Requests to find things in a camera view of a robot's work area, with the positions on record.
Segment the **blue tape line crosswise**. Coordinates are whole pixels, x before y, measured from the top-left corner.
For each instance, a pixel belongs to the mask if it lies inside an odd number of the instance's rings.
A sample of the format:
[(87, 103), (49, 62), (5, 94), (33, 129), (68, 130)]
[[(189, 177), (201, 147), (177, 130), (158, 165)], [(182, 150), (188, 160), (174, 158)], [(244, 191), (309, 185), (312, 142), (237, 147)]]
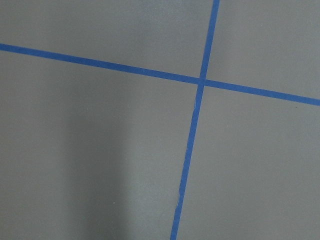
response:
[[(4, 43), (0, 45), (0, 50), (5, 52), (10, 52), (10, 53), (57, 60), (62, 62), (74, 63), (79, 65), (95, 67), (95, 68), (103, 68), (103, 69), (148, 76), (148, 77), (155, 77), (155, 78), (172, 80), (172, 81), (188, 83), (188, 84), (196, 85), (199, 83), (199, 79), (197, 77), (169, 73), (169, 72), (141, 68), (141, 67), (135, 67), (130, 65), (123, 65), (118, 63), (102, 61), (102, 60), (95, 60), (95, 59), (90, 59), (85, 57), (67, 55), (62, 53), (44, 51), (44, 50), (21, 47), (21, 46), (4, 44)], [(210, 79), (206, 79), (204, 81), (204, 85), (206, 87), (218, 88), (223, 90), (229, 90), (234, 92), (246, 93), (246, 94), (263, 96), (268, 98), (280, 99), (280, 100), (286, 100), (286, 101), (302, 103), (307, 105), (313, 105), (313, 106), (320, 105), (320, 100), (317, 98), (266, 90), (266, 89), (238, 85), (238, 84), (232, 84), (227, 82), (215, 81)]]

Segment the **blue tape line lengthwise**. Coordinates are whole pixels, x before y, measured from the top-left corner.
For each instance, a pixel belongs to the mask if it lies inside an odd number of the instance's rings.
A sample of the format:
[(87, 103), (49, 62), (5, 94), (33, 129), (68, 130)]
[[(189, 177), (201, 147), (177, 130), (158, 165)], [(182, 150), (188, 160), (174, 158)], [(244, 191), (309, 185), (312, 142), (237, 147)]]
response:
[(178, 230), (179, 230), (179, 225), (180, 225), (180, 220), (181, 220), (181, 215), (183, 210), (184, 198), (185, 198), (189, 170), (190, 170), (191, 159), (193, 154), (193, 148), (194, 148), (194, 143), (196, 138), (198, 120), (199, 120), (199, 115), (200, 115), (200, 110), (202, 105), (204, 87), (207, 79), (212, 45), (214, 41), (219, 6), (220, 6), (220, 1), (214, 0), (212, 3), (206, 41), (205, 41), (205, 46), (204, 46), (204, 51), (202, 56), (201, 68), (200, 68), (197, 89), (196, 89), (196, 94), (194, 99), (194, 108), (193, 108), (192, 118), (190, 122), (183, 168), (181, 172), (180, 184), (178, 189), (177, 205), (174, 211), (173, 222), (171, 226), (171, 232), (170, 232), (170, 238), (169, 238), (170, 240), (176, 240), (178, 236)]

